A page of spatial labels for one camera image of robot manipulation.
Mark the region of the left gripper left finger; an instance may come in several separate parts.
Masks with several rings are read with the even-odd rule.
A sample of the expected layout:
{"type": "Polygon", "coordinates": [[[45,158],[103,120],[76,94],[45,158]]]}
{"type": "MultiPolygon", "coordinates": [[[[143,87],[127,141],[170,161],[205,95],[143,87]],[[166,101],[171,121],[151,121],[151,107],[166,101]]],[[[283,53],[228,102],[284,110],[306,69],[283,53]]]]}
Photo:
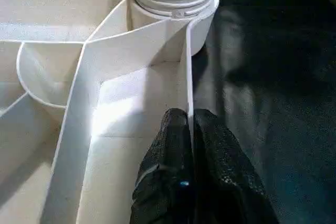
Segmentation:
{"type": "Polygon", "coordinates": [[[132,193],[131,223],[193,223],[194,164],[185,111],[168,109],[132,193]]]}

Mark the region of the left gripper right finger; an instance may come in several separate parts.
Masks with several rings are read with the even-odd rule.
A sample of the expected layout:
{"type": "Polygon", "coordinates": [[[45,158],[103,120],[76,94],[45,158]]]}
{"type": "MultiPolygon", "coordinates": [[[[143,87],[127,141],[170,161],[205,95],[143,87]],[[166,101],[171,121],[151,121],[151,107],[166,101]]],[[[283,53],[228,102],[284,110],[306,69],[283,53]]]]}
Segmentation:
{"type": "Polygon", "coordinates": [[[278,223],[263,183],[225,120],[194,112],[197,223],[278,223]]]}

